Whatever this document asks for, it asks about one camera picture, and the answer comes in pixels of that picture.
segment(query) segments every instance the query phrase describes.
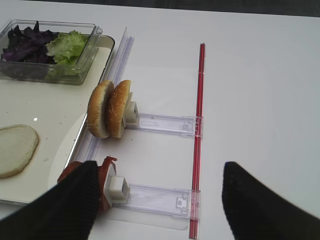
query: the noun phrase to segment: table surface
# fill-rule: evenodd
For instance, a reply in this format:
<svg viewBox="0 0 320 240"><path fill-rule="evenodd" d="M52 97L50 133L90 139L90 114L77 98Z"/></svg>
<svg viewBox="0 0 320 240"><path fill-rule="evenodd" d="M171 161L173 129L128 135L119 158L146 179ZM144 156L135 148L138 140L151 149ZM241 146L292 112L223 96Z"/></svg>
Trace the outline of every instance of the table surface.
<svg viewBox="0 0 320 240"><path fill-rule="evenodd" d="M199 238L233 239L221 201L227 161L320 217L319 18L2 0L0 23L9 18L95 23L117 44L128 27L135 36L129 67L147 75L196 73L206 43ZM16 209L0 204L0 218ZM188 238L187 231L100 220L89 239L132 239L134 232Z"/></svg>

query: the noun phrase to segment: plastic container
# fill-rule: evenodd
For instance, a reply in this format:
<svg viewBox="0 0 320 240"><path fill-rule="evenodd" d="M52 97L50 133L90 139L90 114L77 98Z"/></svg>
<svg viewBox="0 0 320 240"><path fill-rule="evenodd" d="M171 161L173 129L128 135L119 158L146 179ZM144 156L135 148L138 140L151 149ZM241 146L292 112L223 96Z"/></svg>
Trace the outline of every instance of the plastic container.
<svg viewBox="0 0 320 240"><path fill-rule="evenodd" d="M0 32L0 54L8 47L8 32L17 25L21 31L34 28L36 21L11 20ZM54 33L66 33L75 30L88 36L87 43L75 65L64 66L57 64L0 61L0 79L23 81L49 82L59 84L82 84L97 53L97 42L102 29L95 24L39 21L40 32L50 30Z"/></svg>

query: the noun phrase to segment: cheese slice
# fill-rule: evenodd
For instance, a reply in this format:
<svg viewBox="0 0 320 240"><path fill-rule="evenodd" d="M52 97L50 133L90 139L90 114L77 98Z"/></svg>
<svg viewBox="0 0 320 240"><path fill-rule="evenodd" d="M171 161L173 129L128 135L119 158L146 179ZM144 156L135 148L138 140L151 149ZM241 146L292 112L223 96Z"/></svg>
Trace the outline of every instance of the cheese slice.
<svg viewBox="0 0 320 240"><path fill-rule="evenodd" d="M28 125L0 128L0 178L20 173L38 145L37 132Z"/></svg>

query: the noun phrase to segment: plastic guide rail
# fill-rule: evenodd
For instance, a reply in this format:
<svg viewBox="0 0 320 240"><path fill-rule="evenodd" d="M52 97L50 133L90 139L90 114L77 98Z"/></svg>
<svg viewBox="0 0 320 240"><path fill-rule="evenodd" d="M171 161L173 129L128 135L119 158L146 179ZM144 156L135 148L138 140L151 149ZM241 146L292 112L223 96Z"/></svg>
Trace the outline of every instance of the plastic guide rail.
<svg viewBox="0 0 320 240"><path fill-rule="evenodd" d="M112 66L109 72L107 68L103 71L100 82L108 79L116 86L121 81L133 42L134 38L128 36L125 29ZM101 140L88 131L86 119L87 115L81 124L82 131L75 139L65 167L70 161L84 162L95 159ZM138 126L127 126L127 128L201 138L202 121L201 116L176 117L139 113ZM129 184L129 186L130 194L127 203L114 204L111 219L181 230L188 228L190 220L199 220L200 191L198 189L169 189L136 184ZM150 216L135 215L130 219L127 211L153 214L153 217L150 219ZM155 222L155 216L169 218L162 217Z"/></svg>

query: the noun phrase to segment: red straw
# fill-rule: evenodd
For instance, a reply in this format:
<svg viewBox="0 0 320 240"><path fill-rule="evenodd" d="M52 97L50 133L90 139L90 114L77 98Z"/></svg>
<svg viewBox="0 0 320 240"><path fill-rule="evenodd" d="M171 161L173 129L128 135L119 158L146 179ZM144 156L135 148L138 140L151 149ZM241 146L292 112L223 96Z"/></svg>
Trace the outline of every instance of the red straw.
<svg viewBox="0 0 320 240"><path fill-rule="evenodd" d="M202 124L202 107L204 98L204 69L205 69L205 44L200 45L198 91L196 101L196 116ZM193 150L193 169L192 169L192 190L199 191L200 182L200 160L201 160L201 127L195 129L194 150ZM189 239L198 239L198 220L190 220Z"/></svg>

